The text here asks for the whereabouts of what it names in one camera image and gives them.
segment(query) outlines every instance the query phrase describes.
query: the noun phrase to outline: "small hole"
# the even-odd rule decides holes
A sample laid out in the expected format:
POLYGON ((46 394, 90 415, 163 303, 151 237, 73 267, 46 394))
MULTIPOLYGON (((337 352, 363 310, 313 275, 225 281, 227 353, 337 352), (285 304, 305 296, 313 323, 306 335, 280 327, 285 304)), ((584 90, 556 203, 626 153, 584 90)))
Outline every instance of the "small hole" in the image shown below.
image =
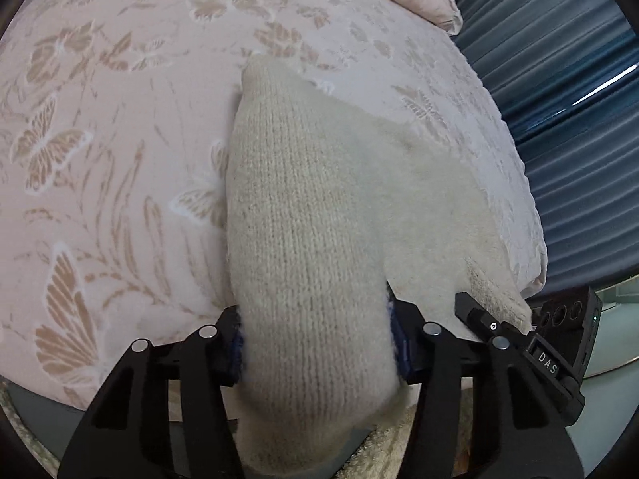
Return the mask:
POLYGON ((581 307, 582 307, 582 303, 581 301, 577 301, 576 303, 574 303, 573 307, 570 308, 570 318, 571 319, 576 319, 577 317, 579 317, 579 314, 581 313, 581 307))
POLYGON ((555 313, 553 313, 553 326, 559 326, 561 323, 563 323, 565 318, 566 307, 564 305, 561 305, 560 307, 558 307, 557 310, 555 310, 555 313))
POLYGON ((541 320, 539 321, 539 327, 543 328, 545 325, 547 325, 549 320, 550 320, 550 313, 548 312, 544 313, 544 315, 541 317, 541 320))

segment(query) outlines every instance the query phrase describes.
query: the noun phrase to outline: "cream knit fabric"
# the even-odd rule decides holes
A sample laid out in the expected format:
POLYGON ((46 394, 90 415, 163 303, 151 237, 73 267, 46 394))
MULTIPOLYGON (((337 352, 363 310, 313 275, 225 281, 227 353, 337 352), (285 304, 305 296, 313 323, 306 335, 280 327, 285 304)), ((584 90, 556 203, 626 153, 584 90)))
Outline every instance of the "cream knit fabric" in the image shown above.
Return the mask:
POLYGON ((227 175, 245 332, 237 443, 249 466, 284 474, 405 406, 387 279, 466 338, 455 292, 488 290, 488 309, 522 329, 530 310, 485 196, 458 161, 268 57, 249 60, 242 84, 227 175))

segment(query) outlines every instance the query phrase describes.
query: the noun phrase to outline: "bed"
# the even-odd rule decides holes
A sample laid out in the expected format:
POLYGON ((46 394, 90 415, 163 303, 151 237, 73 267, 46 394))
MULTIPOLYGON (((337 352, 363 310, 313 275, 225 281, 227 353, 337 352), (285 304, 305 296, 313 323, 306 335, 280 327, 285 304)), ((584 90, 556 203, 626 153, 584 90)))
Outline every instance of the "bed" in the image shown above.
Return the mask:
POLYGON ((390 0, 34 0, 0 43, 0 375, 85 408, 141 336, 232 305, 227 139, 248 57, 409 123, 486 192, 523 296, 546 248, 506 124, 441 28, 390 0))

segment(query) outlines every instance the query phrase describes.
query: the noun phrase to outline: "silver screw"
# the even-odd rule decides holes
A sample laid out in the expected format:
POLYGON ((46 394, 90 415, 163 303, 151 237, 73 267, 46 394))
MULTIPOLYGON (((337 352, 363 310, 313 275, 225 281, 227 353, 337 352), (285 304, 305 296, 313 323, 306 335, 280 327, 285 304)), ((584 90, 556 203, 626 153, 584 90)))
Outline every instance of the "silver screw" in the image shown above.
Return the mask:
POLYGON ((139 338, 131 344, 131 349, 133 349, 136 353, 142 353, 142 351, 146 350, 147 347, 149 347, 149 342, 143 338, 139 338))
POLYGON ((442 332, 442 326, 437 323, 426 323, 424 325, 424 333, 427 335, 437 336, 442 332))
POLYGON ((202 326, 198 333, 202 338, 213 338, 217 335, 217 328, 215 326, 202 326))
POLYGON ((508 349, 510 347, 510 341, 504 336, 497 336, 493 339, 493 345, 497 349, 508 349))

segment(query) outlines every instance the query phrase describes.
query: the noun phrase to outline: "blue curtain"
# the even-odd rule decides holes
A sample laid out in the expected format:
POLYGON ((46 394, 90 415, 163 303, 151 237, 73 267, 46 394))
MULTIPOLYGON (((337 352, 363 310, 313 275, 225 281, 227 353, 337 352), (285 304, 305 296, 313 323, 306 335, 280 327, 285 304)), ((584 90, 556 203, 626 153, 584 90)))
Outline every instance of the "blue curtain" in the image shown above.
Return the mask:
POLYGON ((456 43, 526 165, 548 246, 542 293, 639 269, 639 40, 618 5, 460 0, 459 7, 466 24, 456 43))

